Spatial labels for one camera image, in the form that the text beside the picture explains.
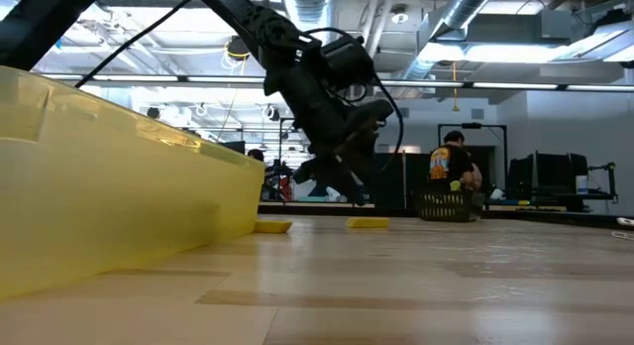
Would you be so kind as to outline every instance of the floor plank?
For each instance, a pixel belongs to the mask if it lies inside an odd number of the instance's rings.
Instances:
[[[0,344],[631,344],[634,243],[485,220],[293,217],[0,303]]]

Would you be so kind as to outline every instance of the wire basket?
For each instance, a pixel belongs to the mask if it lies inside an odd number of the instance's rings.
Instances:
[[[426,221],[470,222],[480,219],[484,194],[472,191],[425,191],[417,203]]]

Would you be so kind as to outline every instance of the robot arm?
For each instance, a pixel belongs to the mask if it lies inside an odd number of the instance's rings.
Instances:
[[[21,1],[0,22],[0,64],[31,69],[94,1]],[[315,158],[302,165],[295,180],[314,176],[363,204],[353,174],[362,183],[373,177],[376,130],[392,106],[384,100],[353,106],[334,92],[377,79],[362,42],[343,34],[322,46],[311,32],[300,32],[286,18],[250,0],[201,1],[243,39],[266,71],[264,94],[281,94],[295,117],[294,127],[310,141],[308,150]]]

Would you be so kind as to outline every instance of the person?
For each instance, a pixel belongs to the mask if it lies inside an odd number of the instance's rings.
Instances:
[[[251,157],[257,161],[264,163],[264,153],[259,149],[253,149],[248,151],[247,157]]]
[[[429,186],[450,190],[452,184],[461,182],[465,188],[473,189],[474,166],[465,150],[465,136],[452,131],[445,136],[445,144],[434,150],[429,163]]]
[[[474,163],[474,158],[472,156],[472,154],[470,152],[467,152],[467,154],[469,155],[469,160],[472,163],[472,167],[474,167],[474,184],[473,187],[468,186],[469,189],[473,190],[473,191],[479,191],[482,188],[482,173],[479,172],[479,168],[477,167],[476,163]]]

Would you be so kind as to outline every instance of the graphic t-shirt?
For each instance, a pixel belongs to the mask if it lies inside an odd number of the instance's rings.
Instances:
[[[449,183],[460,180],[464,172],[473,172],[474,167],[464,148],[444,145],[432,152],[429,161],[430,185],[449,187]]]

